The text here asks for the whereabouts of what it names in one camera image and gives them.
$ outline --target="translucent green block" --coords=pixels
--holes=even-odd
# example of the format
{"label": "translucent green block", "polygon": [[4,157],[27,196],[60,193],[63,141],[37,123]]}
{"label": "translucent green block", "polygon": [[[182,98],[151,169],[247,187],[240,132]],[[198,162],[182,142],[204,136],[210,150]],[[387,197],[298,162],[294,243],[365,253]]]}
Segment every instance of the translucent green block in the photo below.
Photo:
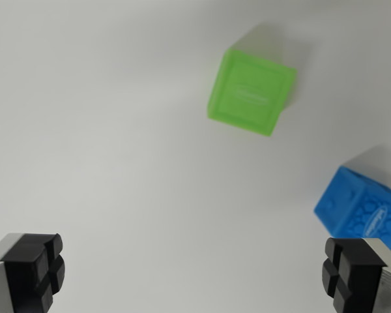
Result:
{"label": "translucent green block", "polygon": [[211,119],[270,136],[297,71],[227,50],[210,98]]}

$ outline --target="black gripper pad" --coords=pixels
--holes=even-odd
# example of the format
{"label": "black gripper pad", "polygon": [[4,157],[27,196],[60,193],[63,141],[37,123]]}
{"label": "black gripper pad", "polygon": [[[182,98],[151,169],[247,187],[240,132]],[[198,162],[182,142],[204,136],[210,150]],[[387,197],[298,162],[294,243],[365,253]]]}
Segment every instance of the black gripper pad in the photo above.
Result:
{"label": "black gripper pad", "polygon": [[3,256],[14,313],[47,313],[63,284],[61,236],[27,233]]}
{"label": "black gripper pad", "polygon": [[338,313],[371,313],[386,264],[363,239],[326,242],[323,286]]}

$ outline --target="embossed logo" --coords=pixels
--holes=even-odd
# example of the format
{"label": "embossed logo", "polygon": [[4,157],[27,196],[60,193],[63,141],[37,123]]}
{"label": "embossed logo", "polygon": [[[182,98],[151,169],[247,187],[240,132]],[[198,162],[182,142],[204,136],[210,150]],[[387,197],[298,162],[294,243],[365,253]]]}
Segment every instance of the embossed logo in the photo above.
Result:
{"label": "embossed logo", "polygon": [[364,237],[371,237],[383,224],[388,214],[388,208],[383,205],[376,210],[366,223]]}
{"label": "embossed logo", "polygon": [[268,97],[262,90],[248,85],[238,85],[235,88],[235,96],[245,102],[266,106],[269,104]]}

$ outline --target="blue cube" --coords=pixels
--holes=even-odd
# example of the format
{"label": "blue cube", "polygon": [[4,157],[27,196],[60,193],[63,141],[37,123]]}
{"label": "blue cube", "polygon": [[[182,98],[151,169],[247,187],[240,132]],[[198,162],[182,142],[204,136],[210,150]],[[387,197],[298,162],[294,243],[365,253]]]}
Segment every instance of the blue cube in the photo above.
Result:
{"label": "blue cube", "polygon": [[315,208],[335,238],[380,238],[391,249],[391,189],[341,166]]}

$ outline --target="white surface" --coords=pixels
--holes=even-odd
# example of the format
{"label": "white surface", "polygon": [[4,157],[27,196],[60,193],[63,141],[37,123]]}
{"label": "white surface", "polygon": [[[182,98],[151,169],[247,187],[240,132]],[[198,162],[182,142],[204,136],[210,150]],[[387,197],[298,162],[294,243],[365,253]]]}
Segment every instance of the white surface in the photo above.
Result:
{"label": "white surface", "polygon": [[[264,22],[312,43],[271,138],[206,118]],[[0,1],[0,238],[63,236],[52,312],[333,312],[313,208],[351,159],[391,185],[391,1]]]}

